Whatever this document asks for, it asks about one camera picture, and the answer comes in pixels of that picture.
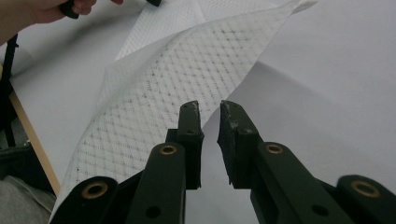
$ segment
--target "white tabletop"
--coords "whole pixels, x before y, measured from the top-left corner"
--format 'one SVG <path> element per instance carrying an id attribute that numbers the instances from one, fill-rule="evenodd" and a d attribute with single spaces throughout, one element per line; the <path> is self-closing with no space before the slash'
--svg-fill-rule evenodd
<path id="1" fill-rule="evenodd" d="M 92 117 L 103 68 L 134 23 L 127 4 L 100 3 L 89 17 L 20 33 L 35 62 L 12 84 L 60 181 Z M 322 0 L 291 16 L 228 100 L 316 178 L 335 185 L 341 175 L 365 175 L 396 192 L 395 10 L 391 0 Z M 219 111 L 204 133 L 203 188 L 187 195 L 186 223 L 257 223 L 248 191 L 228 186 Z"/>

